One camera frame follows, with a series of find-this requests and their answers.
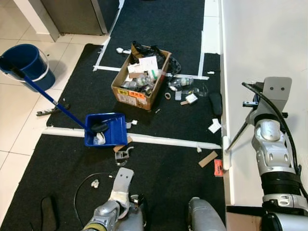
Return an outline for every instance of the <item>yellow label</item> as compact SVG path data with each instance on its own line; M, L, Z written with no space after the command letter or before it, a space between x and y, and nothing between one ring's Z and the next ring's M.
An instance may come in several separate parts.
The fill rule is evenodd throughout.
M138 99L146 100L145 95L140 92L129 91L129 95Z
M121 95L128 95L128 91L127 90L123 90L123 89L118 89L117 92Z

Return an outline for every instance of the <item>bucket handle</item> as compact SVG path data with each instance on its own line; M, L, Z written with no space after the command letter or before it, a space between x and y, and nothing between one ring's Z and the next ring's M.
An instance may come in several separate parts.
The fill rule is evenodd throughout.
M49 71L49 61L48 61L48 59L47 59L47 56L45 55L45 53L44 53L40 48L37 48L37 49L40 51L40 53L43 54L43 57L45 58L46 63L47 63L47 67L46 67L45 72L44 72L43 74L41 74L40 77L38 77L38 78L36 78L36 79L33 79L32 82L36 82L36 81L41 80L42 78L44 78L44 77L47 75L47 73L48 73L48 71ZM21 82L21 83L26 83L26 81L16 79L16 78L12 77L10 74L7 74L6 76L7 76L8 78L12 79L12 80L15 80L15 81L18 81L18 82Z

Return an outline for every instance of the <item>black cable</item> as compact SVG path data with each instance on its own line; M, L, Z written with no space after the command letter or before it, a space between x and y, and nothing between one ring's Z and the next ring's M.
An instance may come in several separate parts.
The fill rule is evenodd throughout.
M298 166L298 162L297 162L297 154L296 154L296 148L295 148L295 143L292 137L292 134L289 130L289 127L287 125L287 123L284 120L284 117L282 116L281 112L279 111L279 109L272 103L272 101L267 98L265 95L263 95L261 92L259 92L258 90L256 90L255 88L253 88L252 86L250 86L247 83L242 83L242 85L246 88L248 88L249 90L251 90L252 92L254 92L255 94L257 94L261 99L263 99L273 110L274 112L277 114L277 117L279 118L280 122L282 123L282 125L284 126L285 132L287 133L287 136L289 137L289 141L290 141L290 145L291 145L291 149L292 149L292 156L293 156L293 164L294 164L294 168L295 168L295 172L297 175L300 176L300 167ZM308 201L308 194L302 184L302 182L300 183L300 190L302 191L302 194L304 195L304 197L306 198L306 200Z
M88 180L89 178L93 177L93 176L97 176L97 175L101 175L101 174L108 174L108 175L111 175L110 172L97 172L97 173L92 173L90 175L88 175L86 178L84 178L84 180L81 182L81 184L78 186L76 192L75 192L75 195L74 195L74 211L77 215L77 218L81 224L82 227L84 227L84 224L82 223L81 219L80 219L80 216L79 216L79 213L78 213L78 210L77 210L77 207L76 207L76 200L77 200L77 194L79 192L79 189L81 188L81 186L84 184L84 182L86 180Z

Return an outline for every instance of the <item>open cardboard box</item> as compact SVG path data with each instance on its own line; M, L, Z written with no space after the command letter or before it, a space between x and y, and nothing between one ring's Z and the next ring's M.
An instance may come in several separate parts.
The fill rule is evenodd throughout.
M154 100L156 98L156 95L165 79L168 70L169 58L171 56L171 53L168 51L163 51L163 50L160 51L166 57L166 60L162 67L162 75L156 81L152 94L150 96L146 96L144 93L136 92L133 90L127 90L120 87L128 75L127 66L129 65L130 61L133 61L132 54L130 54L128 58L125 60L124 64L122 65L120 72L117 74L117 76L115 77L114 81L111 84L111 88L112 91L114 92L116 100L118 100L121 103L127 103L135 107L143 108L145 110L151 109Z

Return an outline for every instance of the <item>orange sticker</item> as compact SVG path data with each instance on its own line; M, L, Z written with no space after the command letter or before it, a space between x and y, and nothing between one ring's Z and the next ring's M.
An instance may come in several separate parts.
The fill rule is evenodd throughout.
M214 165L215 165L214 176L215 177L222 177L223 176L222 160L215 159Z
M128 95L128 91L127 90L122 90L122 89L118 89L117 92L121 95Z
M129 91L129 95L135 98L139 98L145 101L145 95L140 92Z

